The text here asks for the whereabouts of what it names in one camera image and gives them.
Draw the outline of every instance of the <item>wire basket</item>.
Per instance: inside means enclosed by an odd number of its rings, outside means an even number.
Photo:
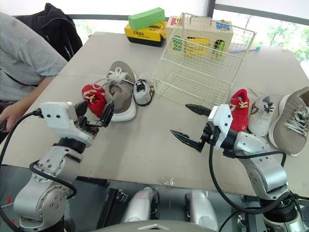
[[[182,13],[167,27],[168,44],[154,73],[157,93],[210,109],[224,103],[254,37],[228,22]]]

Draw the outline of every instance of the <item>green box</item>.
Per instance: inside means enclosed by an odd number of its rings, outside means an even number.
[[[143,13],[131,15],[128,18],[130,27],[134,30],[146,28],[161,21],[165,21],[164,10],[160,7]]]

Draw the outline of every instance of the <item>small white sneaker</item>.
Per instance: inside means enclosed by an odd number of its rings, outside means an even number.
[[[250,132],[259,136],[266,136],[269,132],[274,109],[271,95],[258,98],[251,108],[248,125]]]
[[[134,100],[139,106],[147,106],[151,103],[154,96],[154,84],[150,74],[142,73],[139,75],[133,88]]]

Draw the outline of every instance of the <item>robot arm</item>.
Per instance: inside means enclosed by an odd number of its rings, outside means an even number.
[[[17,195],[14,210],[21,216],[23,231],[57,232],[63,231],[65,201],[76,193],[71,183],[78,176],[82,153],[92,145],[98,127],[108,126],[113,103],[105,108],[100,121],[95,122],[83,116],[86,103],[75,109],[71,102],[46,102],[40,108],[46,125],[59,135],[60,141],[43,159],[30,166],[32,177]]]
[[[203,106],[192,104],[186,106],[199,115],[208,116],[208,121],[203,129],[201,142],[193,141],[188,135],[171,130],[176,138],[199,152],[201,152],[205,143],[209,143],[214,148],[223,148],[225,156],[238,158],[246,169],[262,207],[277,201],[276,199],[279,197],[288,195],[287,175],[283,165],[280,165],[271,156],[281,152],[269,152],[268,142],[262,137],[230,130],[233,118],[228,105],[215,106],[211,111]],[[285,161],[286,154],[284,153],[283,156],[282,164]],[[305,231],[300,214],[295,210],[295,203],[291,195],[279,202],[274,209],[263,214],[264,222],[270,232]]]

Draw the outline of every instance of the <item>small red shoe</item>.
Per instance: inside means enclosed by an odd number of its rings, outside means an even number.
[[[93,85],[86,85],[82,89],[82,95],[88,102],[88,108],[98,117],[102,116],[106,104],[104,92],[104,89],[95,89],[93,88]]]
[[[230,100],[230,110],[232,112],[231,129],[240,132],[248,127],[249,98],[245,89],[240,89]]]

